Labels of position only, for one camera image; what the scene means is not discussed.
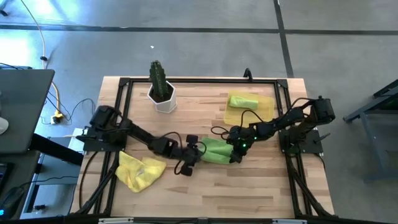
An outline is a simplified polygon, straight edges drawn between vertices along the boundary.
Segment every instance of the potted cactus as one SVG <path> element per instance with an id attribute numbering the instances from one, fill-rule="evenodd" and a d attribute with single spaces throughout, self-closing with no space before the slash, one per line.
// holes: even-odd
<path id="1" fill-rule="evenodd" d="M 150 80 L 152 85 L 148 91 L 148 97 L 155 104 L 157 111 L 171 113 L 177 107 L 175 88 L 166 81 L 166 74 L 159 61 L 150 65 Z"/>

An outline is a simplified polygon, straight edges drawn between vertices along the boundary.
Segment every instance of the metal stand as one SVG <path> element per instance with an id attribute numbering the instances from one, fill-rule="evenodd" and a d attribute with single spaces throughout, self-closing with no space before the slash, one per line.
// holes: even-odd
<path id="1" fill-rule="evenodd" d="M 373 94 L 373 100 L 368 104 L 364 105 L 360 109 L 352 112 L 348 116 L 345 116 L 343 120 L 346 123 L 351 123 L 354 119 L 360 118 L 362 125 L 365 129 L 369 143 L 374 153 L 374 157 L 377 159 L 378 172 L 374 175 L 370 175 L 365 178 L 365 182 L 381 180 L 381 179 L 393 179 L 398 178 L 398 171 L 391 169 L 389 165 L 388 152 L 381 147 L 381 140 L 379 136 L 376 137 L 375 130 L 369 125 L 369 114 L 396 114 L 398 110 L 385 109 L 386 105 L 398 98 L 398 80 L 388 84 L 386 87 L 377 91 Z"/>

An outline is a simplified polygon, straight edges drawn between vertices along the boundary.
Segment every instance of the green cloth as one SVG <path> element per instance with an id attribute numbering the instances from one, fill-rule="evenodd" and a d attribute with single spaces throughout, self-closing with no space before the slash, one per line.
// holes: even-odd
<path id="1" fill-rule="evenodd" d="M 231 96 L 229 99 L 229 106 L 256 110 L 259 107 L 259 102 L 257 100 L 248 100 L 240 96 Z"/>
<path id="2" fill-rule="evenodd" d="M 203 137 L 201 142 L 206 144 L 207 150 L 204 155 L 200 158 L 206 162 L 212 162 L 215 164 L 229 164 L 233 146 L 226 144 L 225 141 L 220 141 L 217 139 L 212 139 L 208 137 Z M 205 147 L 202 144 L 198 144 L 199 150 L 201 152 L 205 151 Z"/>

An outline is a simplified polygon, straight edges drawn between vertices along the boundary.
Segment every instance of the white cable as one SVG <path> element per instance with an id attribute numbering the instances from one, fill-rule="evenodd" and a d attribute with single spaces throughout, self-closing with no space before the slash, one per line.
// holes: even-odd
<path id="1" fill-rule="evenodd" d="M 30 12 L 29 8 L 26 6 L 24 0 L 21 0 L 21 2 L 23 3 L 23 5 L 25 6 L 27 12 L 29 12 L 30 16 L 32 17 L 33 21 L 35 21 L 37 29 L 40 32 L 40 36 L 42 37 L 42 42 L 43 42 L 43 57 L 45 57 L 45 42 L 44 42 L 44 37 L 43 37 L 43 33 L 42 33 L 42 29 L 40 29 L 39 24 L 37 23 L 35 17 L 33 16 L 33 14 Z"/>
<path id="2" fill-rule="evenodd" d="M 21 0 L 21 2 L 22 2 L 23 5 L 25 6 L 27 12 L 29 12 L 29 14 L 30 14 L 30 16 L 32 17 L 33 21 L 35 21 L 36 26 L 37 26 L 37 29 L 38 29 L 39 32 L 40 32 L 40 36 L 42 37 L 42 43 L 43 43 L 43 57 L 45 57 L 45 41 L 44 41 L 42 29 L 40 29 L 39 24 L 37 23 L 37 21 L 36 21 L 35 17 L 33 16 L 33 14 L 30 12 L 29 8 L 26 6 L 24 0 Z M 44 60 L 42 60 L 42 68 L 45 69 Z M 55 111 L 55 115 L 57 115 L 57 114 L 59 114 L 59 111 L 60 111 L 60 101 L 59 101 L 60 96 L 59 96 L 58 89 L 57 89 L 57 87 L 55 86 L 54 82 L 51 82 L 51 85 L 52 85 L 52 87 L 53 87 L 54 90 L 55 90 L 55 96 L 57 96 L 57 110 Z"/>

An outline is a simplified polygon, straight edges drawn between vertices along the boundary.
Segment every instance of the desk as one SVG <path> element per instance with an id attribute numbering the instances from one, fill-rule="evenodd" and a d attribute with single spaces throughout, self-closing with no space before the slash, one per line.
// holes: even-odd
<path id="1" fill-rule="evenodd" d="M 0 162 L 13 164 L 4 190 L 0 191 L 0 198 L 3 198 L 12 187 L 18 187 L 32 180 L 54 177 L 46 176 L 55 173 L 46 172 L 49 166 L 43 167 L 41 175 L 34 175 L 39 171 L 36 167 L 40 152 L 76 165 L 81 164 L 83 159 L 81 154 L 34 134 L 54 73 L 53 70 L 0 70 L 1 117 L 9 122 L 7 131 L 0 135 Z M 64 167 L 72 166 L 66 163 L 64 165 Z M 54 183 L 65 182 L 50 180 L 41 184 Z M 34 201 L 32 189 L 36 186 L 39 184 L 24 186 L 26 193 L 12 219 L 18 219 L 21 212 L 25 213 L 28 211 L 27 207 L 31 207 L 27 205 L 29 201 Z"/>
<path id="2" fill-rule="evenodd" d="M 104 77 L 99 105 L 114 105 L 120 77 Z M 306 97 L 304 80 L 287 79 L 291 100 Z M 200 138 L 211 134 L 212 126 L 223 122 L 229 90 L 241 90 L 274 97 L 274 88 L 266 84 L 245 83 L 173 83 L 177 91 L 177 109 L 171 114 L 156 112 L 147 98 L 148 83 L 134 83 L 128 118 L 151 132 L 162 135 L 169 131 Z M 116 184 L 111 216 L 130 217 L 218 217 L 218 218 L 288 218 L 294 217 L 285 157 L 279 149 L 277 135 L 268 141 L 256 142 L 240 164 L 218 165 L 198 163 L 191 177 L 174 175 L 176 160 L 157 157 L 145 145 L 128 138 L 126 153 L 138 159 L 156 157 L 167 162 L 162 176 L 141 193 L 131 192 L 120 181 Z M 90 155 L 85 156 L 81 174 Z M 88 168 L 82 188 L 83 203 L 91 196 L 100 179 L 104 153 L 99 152 Z M 325 171 L 319 158 L 303 155 L 308 188 L 324 208 L 333 213 Z M 71 212 L 78 210 L 78 189 Z M 106 204 L 105 189 L 101 208 Z M 302 194 L 298 190 L 301 205 Z"/>

